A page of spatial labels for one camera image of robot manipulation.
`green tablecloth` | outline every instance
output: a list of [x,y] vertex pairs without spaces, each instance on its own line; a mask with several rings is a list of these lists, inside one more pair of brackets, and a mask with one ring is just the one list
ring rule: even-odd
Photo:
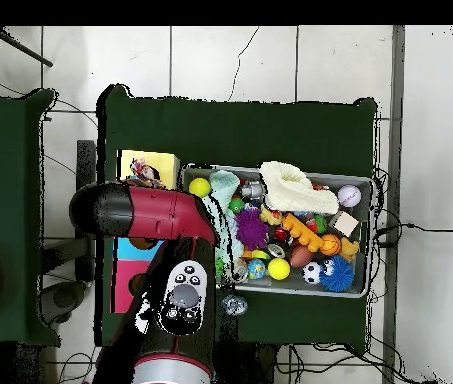
[[40,246],[42,113],[52,90],[0,98],[0,341],[59,345],[37,312]]
[[[173,153],[181,164],[257,167],[277,160],[305,172],[370,177],[375,110],[372,99],[353,105],[156,100],[132,98],[124,86],[110,86],[98,100],[98,170],[103,166],[105,178],[114,179],[117,150],[132,149]],[[110,240],[104,250],[105,281],[97,313],[103,319],[102,342],[109,344],[121,315],[109,313]],[[239,318],[243,341],[364,347],[366,297],[243,296],[249,304],[249,312]]]

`orange toy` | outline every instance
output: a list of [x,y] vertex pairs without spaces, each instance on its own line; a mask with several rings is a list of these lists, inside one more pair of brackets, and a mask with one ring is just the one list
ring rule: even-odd
[[303,246],[308,246],[310,252],[316,252],[324,244],[324,240],[317,236],[291,213],[285,215],[282,224],[285,230],[290,231],[290,235],[293,238],[299,237],[299,243]]
[[327,256],[334,256],[342,250],[342,242],[334,234],[324,234],[322,236],[324,244],[320,247],[320,251]]

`white ball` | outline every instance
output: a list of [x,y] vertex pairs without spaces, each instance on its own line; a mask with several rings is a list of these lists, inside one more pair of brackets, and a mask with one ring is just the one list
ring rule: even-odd
[[343,186],[338,192],[338,201],[340,202],[340,205],[345,206],[346,208],[352,208],[361,201],[361,192],[359,191],[359,188],[355,186]]

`yellow ball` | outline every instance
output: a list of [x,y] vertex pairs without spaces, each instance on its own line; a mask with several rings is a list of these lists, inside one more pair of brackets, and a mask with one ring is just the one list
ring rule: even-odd
[[290,264],[282,258],[275,258],[269,262],[267,271],[274,280],[284,280],[290,274]]
[[189,193],[195,194],[198,197],[208,196],[210,190],[210,183],[204,178],[194,178],[189,184]]

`green ball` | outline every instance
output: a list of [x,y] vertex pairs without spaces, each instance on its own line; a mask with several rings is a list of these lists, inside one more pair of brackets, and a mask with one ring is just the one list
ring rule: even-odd
[[240,213],[242,211],[242,209],[244,209],[244,202],[242,201],[242,199],[239,199],[238,197],[234,197],[233,199],[231,199],[231,202],[228,206],[228,208],[233,211],[233,213]]

